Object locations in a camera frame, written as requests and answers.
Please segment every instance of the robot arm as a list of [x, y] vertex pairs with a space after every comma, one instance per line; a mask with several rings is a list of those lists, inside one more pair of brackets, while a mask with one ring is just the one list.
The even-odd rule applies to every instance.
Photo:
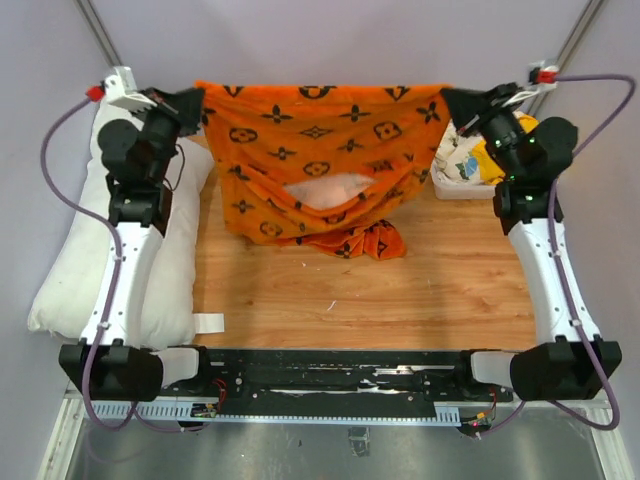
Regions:
[[[549, 89], [554, 69], [536, 67], [532, 85], [499, 85], [488, 92], [444, 89], [442, 94], [458, 133], [480, 133], [493, 160], [505, 172], [496, 185], [494, 212], [523, 266], [534, 307], [539, 344], [525, 352], [478, 351], [470, 355], [470, 376], [480, 383], [512, 388], [522, 400], [591, 399], [602, 382], [575, 326], [580, 324], [607, 377], [620, 364], [617, 342], [605, 342], [580, 294], [564, 241], [563, 214], [557, 199], [553, 212], [558, 251], [549, 232], [549, 199], [558, 175], [571, 165], [577, 129], [553, 117], [525, 133], [511, 109], [523, 99]], [[560, 255], [568, 290], [580, 318], [571, 318], [555, 265]]]
[[[209, 382], [209, 363], [203, 347], [176, 347], [151, 352], [141, 349], [140, 316], [156, 253], [166, 233], [172, 192], [163, 180], [175, 155], [178, 137], [197, 132], [202, 89], [167, 94], [156, 89], [139, 92], [127, 67], [116, 67], [103, 83], [108, 103], [131, 111], [143, 121], [142, 130], [123, 119], [107, 123], [98, 135], [102, 162], [108, 170], [111, 195], [109, 223], [119, 233], [122, 256], [112, 239], [93, 314], [77, 345], [61, 348], [59, 362], [81, 389], [82, 372], [91, 341], [109, 315], [91, 366], [93, 400], [151, 401], [162, 387], [191, 379], [192, 391]], [[115, 268], [120, 268], [114, 292], [109, 292]]]

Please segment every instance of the gray floor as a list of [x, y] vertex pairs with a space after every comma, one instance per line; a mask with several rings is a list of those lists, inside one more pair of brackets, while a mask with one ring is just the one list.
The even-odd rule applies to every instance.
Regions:
[[68, 480], [604, 480], [589, 429], [553, 409], [525, 410], [480, 442], [453, 428], [371, 427], [365, 457], [354, 456], [342, 425], [219, 423], [184, 435], [137, 423], [116, 434], [83, 429], [103, 459], [142, 453], [86, 463], [81, 442]]

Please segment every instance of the cloth fold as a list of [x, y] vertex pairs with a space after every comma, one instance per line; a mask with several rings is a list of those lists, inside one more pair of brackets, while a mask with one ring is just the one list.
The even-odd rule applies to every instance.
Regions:
[[[206, 90], [202, 122], [229, 231], [343, 258], [405, 254], [402, 237], [383, 218], [426, 181], [449, 122], [442, 86], [196, 86]], [[344, 174], [372, 181], [327, 209], [285, 188]]]

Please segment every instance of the wooden table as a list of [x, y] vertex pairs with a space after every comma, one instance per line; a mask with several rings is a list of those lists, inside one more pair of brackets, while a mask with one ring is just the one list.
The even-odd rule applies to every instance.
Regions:
[[491, 202], [441, 201], [430, 181], [391, 221], [404, 258], [345, 260], [264, 247], [224, 229], [215, 169], [201, 195], [195, 312], [221, 312], [209, 347], [527, 349], [533, 310]]

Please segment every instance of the hole in cloth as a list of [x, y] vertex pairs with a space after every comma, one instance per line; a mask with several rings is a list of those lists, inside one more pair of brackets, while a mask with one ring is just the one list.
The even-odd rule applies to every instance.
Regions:
[[286, 185], [289, 195], [316, 210], [328, 210], [342, 205], [376, 183], [373, 178], [358, 173], [339, 173], [306, 182]]

